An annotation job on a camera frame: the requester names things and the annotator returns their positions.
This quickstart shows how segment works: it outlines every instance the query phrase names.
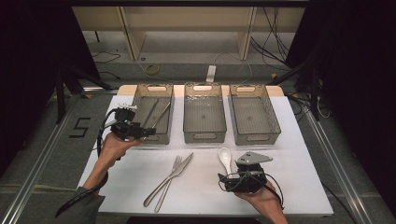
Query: white table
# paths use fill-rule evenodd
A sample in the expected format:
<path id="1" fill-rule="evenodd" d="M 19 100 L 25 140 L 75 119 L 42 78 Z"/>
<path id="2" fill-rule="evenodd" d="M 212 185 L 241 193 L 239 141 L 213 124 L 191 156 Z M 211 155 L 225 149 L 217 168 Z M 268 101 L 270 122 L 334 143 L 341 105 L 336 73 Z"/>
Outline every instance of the white table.
<path id="1" fill-rule="evenodd" d="M 333 211 L 318 179 L 304 139 L 286 97 L 271 97 L 281 135 L 273 146 L 240 147 L 233 140 L 228 100 L 224 99 L 227 133 L 223 144 L 185 144 L 183 135 L 183 86 L 175 86 L 175 105 L 170 144 L 133 147 L 109 171 L 107 184 L 101 189 L 106 199 L 100 212 L 127 216 L 183 216 L 183 217 L 252 217 L 259 213 L 233 193 L 223 192 L 218 185 L 218 173 L 225 174 L 219 161 L 221 147 L 231 150 L 233 161 L 247 150 L 272 157 L 262 163 L 265 173 L 273 176 L 284 194 L 286 215 L 322 217 Z M 133 96 L 114 96 L 109 109 L 118 103 L 133 101 Z M 158 214 L 154 208 L 161 192 L 149 207 L 143 201 L 170 174 L 176 155 L 183 159 L 194 153 L 190 164 L 175 178 Z M 82 185 L 97 160 L 93 151 L 79 184 Z"/>

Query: metal rail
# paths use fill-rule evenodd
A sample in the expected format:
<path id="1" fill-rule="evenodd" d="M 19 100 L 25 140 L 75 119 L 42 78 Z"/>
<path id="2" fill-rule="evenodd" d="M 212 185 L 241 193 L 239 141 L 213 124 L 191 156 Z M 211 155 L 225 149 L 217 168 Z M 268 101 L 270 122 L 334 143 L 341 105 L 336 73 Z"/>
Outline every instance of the metal rail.
<path id="1" fill-rule="evenodd" d="M 330 166 L 332 167 L 332 171 L 334 172 L 335 177 L 337 178 L 340 187 L 346 196 L 346 199 L 355 218 L 361 224 L 373 223 L 369 214 L 367 213 L 367 209 L 363 201 L 361 200 L 359 193 L 353 186 L 342 163 L 338 160 L 334 148 L 332 147 L 332 144 L 330 143 L 329 138 L 324 132 L 320 122 L 315 120 L 311 112 L 308 112 L 306 115 L 312 129 L 314 130 L 315 135 L 317 136 L 317 139 L 320 142 L 326 158 L 329 161 Z"/>
<path id="2" fill-rule="evenodd" d="M 9 206 L 6 214 L 3 216 L 2 224 L 11 224 L 17 223 L 21 213 L 23 211 L 24 206 L 27 204 L 35 184 L 37 183 L 38 179 L 40 178 L 41 174 L 43 173 L 48 160 L 52 154 L 52 151 L 55 149 L 62 133 L 64 131 L 65 124 L 67 124 L 70 114 L 78 102 L 79 95 L 74 95 L 70 98 L 70 101 L 66 108 L 66 113 L 64 115 L 64 119 L 55 126 L 52 134 L 49 137 L 46 145 L 44 146 L 40 156 L 38 157 L 35 165 L 32 168 L 32 171 L 25 179 L 23 185 L 21 186 L 17 196 L 15 196 L 14 200 L 12 201 L 11 205 Z"/>

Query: spoon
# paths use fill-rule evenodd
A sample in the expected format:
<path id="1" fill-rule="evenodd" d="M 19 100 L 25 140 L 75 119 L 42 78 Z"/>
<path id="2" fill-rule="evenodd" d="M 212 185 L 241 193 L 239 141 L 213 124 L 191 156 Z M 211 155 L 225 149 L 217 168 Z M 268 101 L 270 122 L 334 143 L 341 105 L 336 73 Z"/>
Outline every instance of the spoon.
<path id="1" fill-rule="evenodd" d="M 222 147 L 219 150 L 219 158 L 223 163 L 225 170 L 227 171 L 227 177 L 232 178 L 231 176 L 231 152 L 227 147 Z"/>

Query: fork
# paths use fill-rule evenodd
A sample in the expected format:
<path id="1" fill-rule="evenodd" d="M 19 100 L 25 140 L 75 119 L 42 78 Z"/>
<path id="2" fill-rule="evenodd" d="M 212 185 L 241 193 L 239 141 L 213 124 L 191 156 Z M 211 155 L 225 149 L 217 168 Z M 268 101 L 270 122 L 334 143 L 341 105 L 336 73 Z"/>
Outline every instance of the fork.
<path id="1" fill-rule="evenodd" d="M 172 172 L 175 171 L 175 169 L 180 165 L 181 163 L 181 157 L 180 156 L 176 156 L 175 162 L 174 162 L 174 166 L 172 167 Z M 165 186 L 165 189 L 163 190 L 163 194 L 161 195 L 160 200 L 157 203 L 157 206 L 155 206 L 154 212 L 158 213 L 160 211 L 161 205 L 163 205 L 163 199 L 165 198 L 166 192 L 169 189 L 169 185 L 171 185 L 171 181 L 172 179 L 170 179 L 168 181 L 168 183 Z"/>

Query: silver knife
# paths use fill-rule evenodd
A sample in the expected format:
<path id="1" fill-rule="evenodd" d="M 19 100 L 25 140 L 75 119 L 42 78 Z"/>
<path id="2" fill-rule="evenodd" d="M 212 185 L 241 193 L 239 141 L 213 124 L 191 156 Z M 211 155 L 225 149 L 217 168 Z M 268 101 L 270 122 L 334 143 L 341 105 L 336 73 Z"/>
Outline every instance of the silver knife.
<path id="1" fill-rule="evenodd" d="M 154 190 L 150 193 L 150 195 L 147 197 L 147 199 L 143 202 L 143 205 L 145 205 L 145 207 L 149 206 L 149 203 L 151 203 L 151 201 L 154 199 L 154 196 L 160 191 L 160 189 L 165 186 L 165 184 L 172 179 L 173 177 L 180 175 L 180 173 L 184 170 L 184 168 L 187 166 L 187 164 L 189 164 L 191 158 L 192 158 L 192 154 L 190 154 L 190 156 L 188 158 L 186 158 L 186 160 L 184 160 L 176 169 L 174 172 L 172 172 L 172 174 L 170 174 L 168 177 L 165 178 L 165 180 Z"/>

